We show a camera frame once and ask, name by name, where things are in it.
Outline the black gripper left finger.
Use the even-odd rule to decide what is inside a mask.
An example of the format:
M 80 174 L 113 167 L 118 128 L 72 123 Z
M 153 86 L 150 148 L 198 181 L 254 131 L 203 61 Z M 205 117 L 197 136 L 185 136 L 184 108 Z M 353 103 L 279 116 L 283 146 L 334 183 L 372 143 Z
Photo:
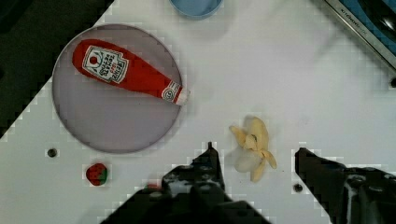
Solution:
M 219 153 L 209 145 L 189 165 L 163 176 L 159 187 L 131 196 L 102 224 L 271 224 L 245 201 L 225 192 Z

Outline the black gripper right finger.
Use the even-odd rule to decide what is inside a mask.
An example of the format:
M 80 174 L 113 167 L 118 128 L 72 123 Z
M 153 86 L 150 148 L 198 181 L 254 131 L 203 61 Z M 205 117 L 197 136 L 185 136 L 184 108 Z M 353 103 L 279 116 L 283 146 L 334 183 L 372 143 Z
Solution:
M 294 159 L 296 174 L 332 224 L 396 224 L 394 175 L 373 167 L 348 168 L 305 147 Z

